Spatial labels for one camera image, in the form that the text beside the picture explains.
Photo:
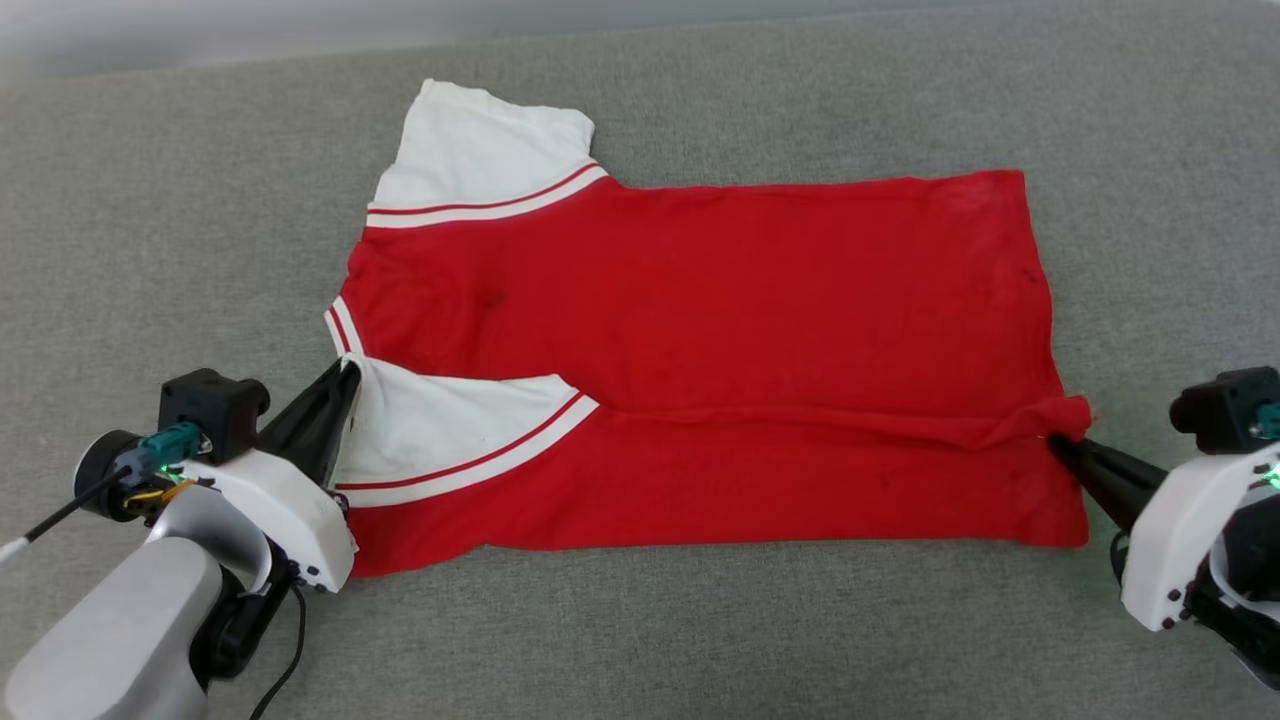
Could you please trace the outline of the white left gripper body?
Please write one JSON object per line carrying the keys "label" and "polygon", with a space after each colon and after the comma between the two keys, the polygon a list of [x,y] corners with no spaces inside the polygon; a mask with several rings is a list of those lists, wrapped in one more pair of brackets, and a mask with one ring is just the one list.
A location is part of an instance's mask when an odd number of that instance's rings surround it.
{"label": "white left gripper body", "polygon": [[339,592],[358,546],[335,497],[293,462],[261,450],[211,465],[188,460],[183,477],[211,479],[212,488],[296,561],[308,584]]}

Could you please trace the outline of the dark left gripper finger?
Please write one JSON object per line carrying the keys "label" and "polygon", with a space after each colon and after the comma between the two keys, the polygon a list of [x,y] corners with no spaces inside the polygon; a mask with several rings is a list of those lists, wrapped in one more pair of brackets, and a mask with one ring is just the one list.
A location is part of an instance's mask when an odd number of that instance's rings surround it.
{"label": "dark left gripper finger", "polygon": [[259,432],[256,448],[292,462],[326,492],[362,380],[356,363],[339,359]]}

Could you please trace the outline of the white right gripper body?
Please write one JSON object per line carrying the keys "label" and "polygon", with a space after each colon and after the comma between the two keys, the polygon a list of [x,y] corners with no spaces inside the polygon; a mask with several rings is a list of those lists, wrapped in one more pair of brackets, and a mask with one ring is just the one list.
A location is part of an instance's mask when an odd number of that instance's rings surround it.
{"label": "white right gripper body", "polygon": [[1221,538],[1238,509],[1280,498],[1280,445],[1248,455],[1196,457],[1172,469],[1129,533],[1121,602],[1146,629],[1161,632],[1172,620],[1188,585],[1210,564],[1216,582],[1228,578]]}

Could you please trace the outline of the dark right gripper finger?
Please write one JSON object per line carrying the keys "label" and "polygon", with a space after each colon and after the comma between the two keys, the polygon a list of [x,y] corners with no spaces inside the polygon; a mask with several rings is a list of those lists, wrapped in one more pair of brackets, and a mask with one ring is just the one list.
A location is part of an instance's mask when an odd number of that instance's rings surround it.
{"label": "dark right gripper finger", "polygon": [[1123,534],[1132,533],[1169,471],[1093,439],[1047,438],[1050,452]]}

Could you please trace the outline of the red shirt with white sleeves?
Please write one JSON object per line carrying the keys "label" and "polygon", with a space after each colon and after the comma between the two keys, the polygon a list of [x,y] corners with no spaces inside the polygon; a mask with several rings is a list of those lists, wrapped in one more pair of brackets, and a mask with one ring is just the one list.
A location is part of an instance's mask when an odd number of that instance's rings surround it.
{"label": "red shirt with white sleeves", "polygon": [[424,81],[325,322],[355,574],[524,551],[1075,548],[1091,407],[1016,169],[635,188],[593,120]]}

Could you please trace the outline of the grey fabric sofa cushion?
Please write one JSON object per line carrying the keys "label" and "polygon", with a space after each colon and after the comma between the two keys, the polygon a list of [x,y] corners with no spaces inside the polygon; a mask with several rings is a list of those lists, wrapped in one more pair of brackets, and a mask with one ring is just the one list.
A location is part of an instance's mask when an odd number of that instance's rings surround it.
{"label": "grey fabric sofa cushion", "polygon": [[[0,542],[201,366],[282,406],[426,78],[594,119],[640,187],[1023,169],[1093,437],[1171,466],[1178,392],[1280,366],[1280,5],[1027,0],[0,88]],[[266,720],[1280,720],[1151,633],[1112,534],[483,550],[307,600]]]}

